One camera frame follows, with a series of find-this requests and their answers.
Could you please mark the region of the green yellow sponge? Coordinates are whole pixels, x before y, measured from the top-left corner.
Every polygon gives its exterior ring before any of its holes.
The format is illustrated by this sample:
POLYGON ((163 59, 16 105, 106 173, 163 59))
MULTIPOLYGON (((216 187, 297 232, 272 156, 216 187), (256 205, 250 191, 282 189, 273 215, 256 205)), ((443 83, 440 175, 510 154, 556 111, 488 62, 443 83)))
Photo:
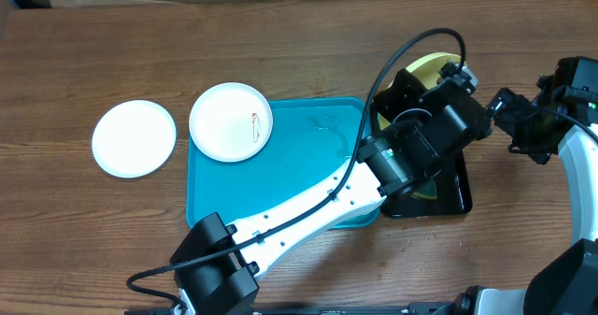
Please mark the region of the green yellow sponge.
POLYGON ((424 199, 424 200, 436 200, 437 189, 435 181, 433 179, 428 180, 425 184, 419 187, 415 192, 411 194, 412 197, 424 199))

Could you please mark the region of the white plate with red stain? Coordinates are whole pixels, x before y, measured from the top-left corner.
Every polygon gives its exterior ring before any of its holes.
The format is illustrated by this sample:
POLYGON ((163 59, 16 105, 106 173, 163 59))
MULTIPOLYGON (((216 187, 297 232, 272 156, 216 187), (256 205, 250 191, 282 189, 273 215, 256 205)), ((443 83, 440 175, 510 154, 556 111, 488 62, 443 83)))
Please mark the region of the white plate with red stain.
POLYGON ((273 112, 255 88, 225 82, 202 93, 192 106, 189 132, 207 157, 225 163, 245 161, 267 143, 273 112))

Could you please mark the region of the white plate with crumbs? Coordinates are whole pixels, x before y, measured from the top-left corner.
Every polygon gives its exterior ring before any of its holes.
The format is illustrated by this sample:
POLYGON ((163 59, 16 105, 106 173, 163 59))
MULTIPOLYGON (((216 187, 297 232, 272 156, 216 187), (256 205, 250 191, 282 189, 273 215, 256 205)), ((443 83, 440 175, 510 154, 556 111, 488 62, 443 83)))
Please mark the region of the white plate with crumbs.
POLYGON ((92 154, 108 174, 133 179, 159 169, 176 142, 175 121, 164 107, 148 100, 131 100, 116 105, 98 121, 92 154))

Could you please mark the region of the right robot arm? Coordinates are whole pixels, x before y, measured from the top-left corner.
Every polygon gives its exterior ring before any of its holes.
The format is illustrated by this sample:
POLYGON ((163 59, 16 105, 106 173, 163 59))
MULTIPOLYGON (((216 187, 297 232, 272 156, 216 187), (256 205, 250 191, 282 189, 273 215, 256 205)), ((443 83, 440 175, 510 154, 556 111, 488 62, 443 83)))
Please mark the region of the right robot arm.
POLYGON ((556 155, 564 166, 572 210, 572 245, 524 290, 473 286, 439 314, 594 314, 597 311, 597 77, 543 77, 528 100, 501 89, 486 115, 509 134, 513 153, 556 155))

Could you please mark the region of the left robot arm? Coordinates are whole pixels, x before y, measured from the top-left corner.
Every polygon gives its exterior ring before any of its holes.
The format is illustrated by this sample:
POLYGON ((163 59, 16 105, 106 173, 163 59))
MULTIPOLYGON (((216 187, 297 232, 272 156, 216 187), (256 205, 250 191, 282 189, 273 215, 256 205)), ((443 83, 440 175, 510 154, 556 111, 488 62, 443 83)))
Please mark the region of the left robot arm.
POLYGON ((431 182, 490 132, 472 96, 476 86, 467 68, 455 72, 446 65, 434 86, 402 69, 374 99, 375 111, 390 125, 363 138, 354 159, 265 211, 231 222, 213 212, 195 222, 170 259, 180 291, 173 313, 246 313, 259 280, 288 254, 431 182))

